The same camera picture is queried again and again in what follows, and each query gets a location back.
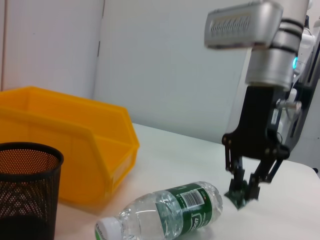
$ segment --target white table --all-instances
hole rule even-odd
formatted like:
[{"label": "white table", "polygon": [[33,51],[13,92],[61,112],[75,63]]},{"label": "white table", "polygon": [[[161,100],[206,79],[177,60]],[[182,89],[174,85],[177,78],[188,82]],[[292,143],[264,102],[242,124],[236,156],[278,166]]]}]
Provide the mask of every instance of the white table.
[{"label": "white table", "polygon": [[[136,166],[99,214],[59,204],[55,240],[95,240],[99,218],[116,215],[130,201],[157,190],[196,181],[228,191],[223,145],[146,126],[134,125],[140,141]],[[244,159],[248,180],[258,161]],[[259,201],[237,211],[223,198],[223,213],[211,227],[180,240],[319,240],[320,180],[309,167],[285,161],[272,184],[262,184]]]}]

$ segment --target yellow storage bin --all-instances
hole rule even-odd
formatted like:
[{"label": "yellow storage bin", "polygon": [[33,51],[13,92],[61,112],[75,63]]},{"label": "yellow storage bin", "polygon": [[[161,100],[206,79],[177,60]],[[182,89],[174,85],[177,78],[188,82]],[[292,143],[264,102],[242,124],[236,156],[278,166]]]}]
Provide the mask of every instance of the yellow storage bin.
[{"label": "yellow storage bin", "polygon": [[59,198],[82,206],[108,201],[139,148],[125,108],[36,87],[0,93],[0,142],[61,151]]}]

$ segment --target black mesh cup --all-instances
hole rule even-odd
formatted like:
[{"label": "black mesh cup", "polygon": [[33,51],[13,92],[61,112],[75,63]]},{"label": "black mesh cup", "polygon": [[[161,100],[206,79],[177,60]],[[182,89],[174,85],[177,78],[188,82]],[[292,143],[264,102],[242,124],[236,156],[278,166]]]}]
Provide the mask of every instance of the black mesh cup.
[{"label": "black mesh cup", "polygon": [[58,150],[0,144],[0,240],[53,240],[61,165]]}]

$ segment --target clear plastic bottle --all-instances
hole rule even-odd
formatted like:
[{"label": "clear plastic bottle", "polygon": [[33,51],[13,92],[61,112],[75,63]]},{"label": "clear plastic bottle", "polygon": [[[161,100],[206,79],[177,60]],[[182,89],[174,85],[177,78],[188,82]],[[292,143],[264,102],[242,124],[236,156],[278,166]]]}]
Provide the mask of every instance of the clear plastic bottle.
[{"label": "clear plastic bottle", "polygon": [[216,221],[222,197],[210,183],[198,181],[156,191],[130,203],[118,216],[99,220],[97,240],[173,240]]}]

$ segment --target white bottle cap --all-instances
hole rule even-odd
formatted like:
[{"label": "white bottle cap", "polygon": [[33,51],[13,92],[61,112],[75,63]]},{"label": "white bottle cap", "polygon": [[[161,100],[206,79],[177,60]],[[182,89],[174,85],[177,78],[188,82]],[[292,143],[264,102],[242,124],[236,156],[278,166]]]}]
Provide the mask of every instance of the white bottle cap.
[{"label": "white bottle cap", "polygon": [[95,225],[96,240],[123,240],[122,225],[115,217],[99,220]]}]

